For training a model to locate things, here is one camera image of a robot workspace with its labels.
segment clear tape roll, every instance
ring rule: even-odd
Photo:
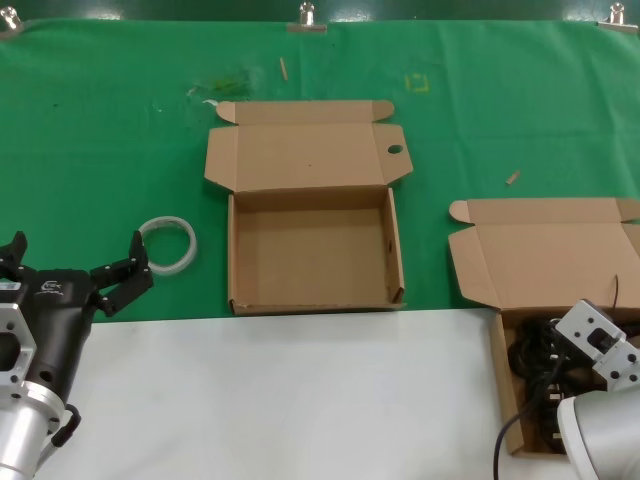
[[[181,272],[187,268],[191,262],[193,262],[198,250],[198,242],[196,241],[196,234],[193,231],[193,228],[189,222],[180,217],[152,218],[148,222],[145,222],[138,230],[144,239],[145,234],[152,230],[169,227],[177,227],[187,232],[187,235],[189,235],[189,248],[187,249],[187,253],[185,253],[183,257],[173,265],[158,265],[149,261],[149,268],[153,273],[158,275],[175,275],[176,273]]]

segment empty cardboard box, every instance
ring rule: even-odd
[[[386,101],[222,102],[205,178],[228,188],[236,314],[394,309],[404,293],[393,192],[412,171]]]

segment robotic arm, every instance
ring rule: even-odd
[[[0,247],[1,480],[30,480],[80,423],[67,399],[96,311],[111,317],[153,286],[140,232],[128,258],[91,272],[34,270],[26,249],[22,232]]]
[[[558,423],[582,480],[640,480],[640,351],[591,303],[581,300],[556,330],[593,361],[607,392],[567,398]]]

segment tangled black cables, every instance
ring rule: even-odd
[[[540,438],[553,452],[564,453],[557,420],[560,401],[602,387],[594,382],[591,360],[563,340],[555,324],[556,320],[549,318],[526,321],[509,347],[508,357],[511,371],[525,381],[525,402],[528,404],[536,395],[539,397],[531,413]],[[560,355],[564,361],[549,385],[546,382]]]

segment cardboard box with cables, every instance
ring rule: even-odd
[[[451,216],[475,225],[449,237],[462,295],[497,309],[491,351],[502,418],[525,404],[507,351],[519,326],[561,317],[578,300],[608,308],[618,323],[640,318],[640,202],[631,199],[505,199],[454,202]],[[517,422],[507,450],[548,456],[533,418]]]

